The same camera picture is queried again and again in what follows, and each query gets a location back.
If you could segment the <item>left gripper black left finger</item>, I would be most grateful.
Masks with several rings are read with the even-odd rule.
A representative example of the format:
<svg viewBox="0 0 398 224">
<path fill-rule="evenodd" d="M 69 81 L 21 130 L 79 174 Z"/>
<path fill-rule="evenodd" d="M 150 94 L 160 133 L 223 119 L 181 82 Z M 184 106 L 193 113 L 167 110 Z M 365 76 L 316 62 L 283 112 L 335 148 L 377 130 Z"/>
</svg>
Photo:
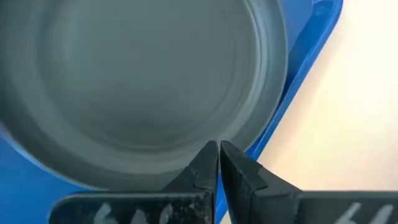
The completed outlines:
<svg viewBox="0 0 398 224">
<path fill-rule="evenodd" d="M 207 142 L 162 190 L 68 195 L 50 211 L 52 224 L 214 223 L 219 149 Z"/>
</svg>

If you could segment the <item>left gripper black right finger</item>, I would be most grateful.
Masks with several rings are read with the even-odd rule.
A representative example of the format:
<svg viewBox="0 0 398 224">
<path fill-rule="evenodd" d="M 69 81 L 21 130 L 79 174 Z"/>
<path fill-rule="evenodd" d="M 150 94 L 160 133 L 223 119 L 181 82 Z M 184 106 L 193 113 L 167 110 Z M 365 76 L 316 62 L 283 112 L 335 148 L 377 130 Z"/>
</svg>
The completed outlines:
<svg viewBox="0 0 398 224">
<path fill-rule="evenodd" d="M 232 223 L 397 224 L 396 191 L 300 190 L 228 141 L 220 164 Z"/>
</svg>

